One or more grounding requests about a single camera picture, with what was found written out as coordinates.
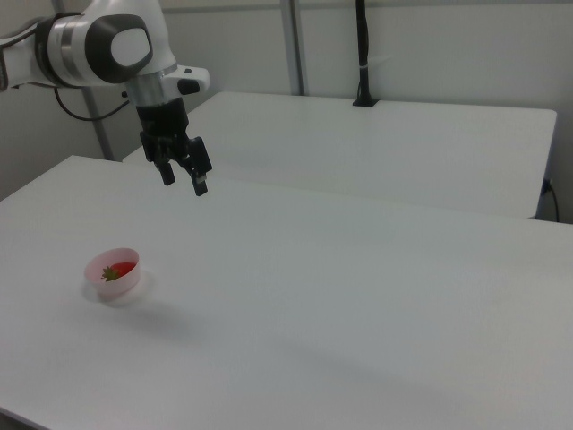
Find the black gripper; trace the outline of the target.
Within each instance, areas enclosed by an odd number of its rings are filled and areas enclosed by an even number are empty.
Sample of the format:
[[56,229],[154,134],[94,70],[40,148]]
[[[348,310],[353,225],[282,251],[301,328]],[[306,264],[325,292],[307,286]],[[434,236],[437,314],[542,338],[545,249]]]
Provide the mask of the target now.
[[196,196],[208,192],[206,176],[212,170],[210,157],[201,137],[187,135],[189,124],[181,98],[155,107],[137,107],[141,121],[142,147],[147,161],[158,169],[165,186],[175,182],[170,164],[175,161],[192,180]]

